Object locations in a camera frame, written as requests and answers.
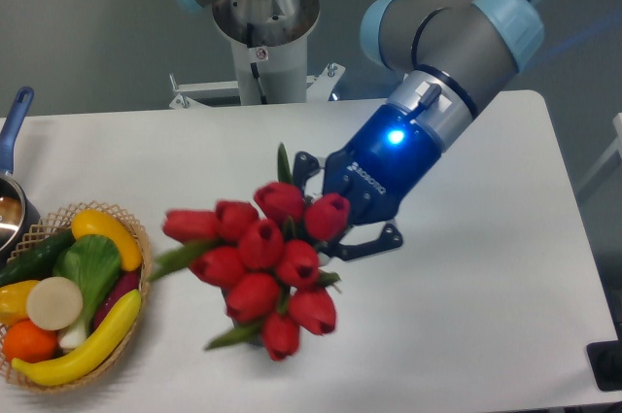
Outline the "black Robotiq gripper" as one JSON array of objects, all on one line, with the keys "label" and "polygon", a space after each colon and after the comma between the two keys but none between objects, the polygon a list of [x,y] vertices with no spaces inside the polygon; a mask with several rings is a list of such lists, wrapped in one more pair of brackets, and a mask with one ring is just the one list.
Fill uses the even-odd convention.
[{"label": "black Robotiq gripper", "polygon": [[[354,261],[400,248],[403,236],[397,223],[389,220],[440,156],[435,140],[392,104],[380,106],[346,145],[328,158],[297,152],[292,178],[306,200],[320,198],[321,192],[307,189],[307,183],[325,170],[322,194],[337,193],[350,203],[352,225],[320,243],[320,254]],[[383,223],[375,238],[345,242],[362,224],[379,222]]]}]

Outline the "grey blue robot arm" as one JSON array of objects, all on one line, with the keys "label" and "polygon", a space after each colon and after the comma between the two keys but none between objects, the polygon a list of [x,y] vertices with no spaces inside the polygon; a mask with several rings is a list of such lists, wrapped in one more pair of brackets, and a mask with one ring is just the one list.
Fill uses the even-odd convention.
[{"label": "grey blue robot arm", "polygon": [[[240,101],[305,102],[307,38],[319,0],[177,0],[210,8],[229,40]],[[284,238],[344,260],[400,246],[401,200],[521,72],[543,39],[541,0],[376,0],[360,42],[403,82],[340,150],[320,159],[279,155],[276,185],[256,202]]]}]

